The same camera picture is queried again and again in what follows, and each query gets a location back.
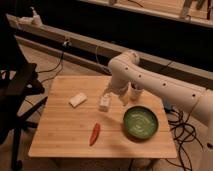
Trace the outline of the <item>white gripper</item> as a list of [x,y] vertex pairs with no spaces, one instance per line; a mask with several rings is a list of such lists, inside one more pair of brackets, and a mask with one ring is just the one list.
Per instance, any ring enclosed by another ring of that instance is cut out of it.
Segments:
[[116,87],[111,83],[108,84],[107,88],[104,89],[102,96],[103,97],[110,97],[111,93],[119,96],[120,101],[124,106],[129,103],[129,95],[126,94],[128,91],[128,86],[125,85],[124,87]]

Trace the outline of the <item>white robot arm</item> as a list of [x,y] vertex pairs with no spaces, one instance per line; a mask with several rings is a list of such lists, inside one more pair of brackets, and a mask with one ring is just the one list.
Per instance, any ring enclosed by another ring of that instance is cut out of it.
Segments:
[[213,90],[145,70],[138,66],[139,62],[140,57],[131,50],[112,58],[108,63],[111,80],[107,90],[123,97],[132,83],[167,100],[208,127],[206,143],[213,149]]

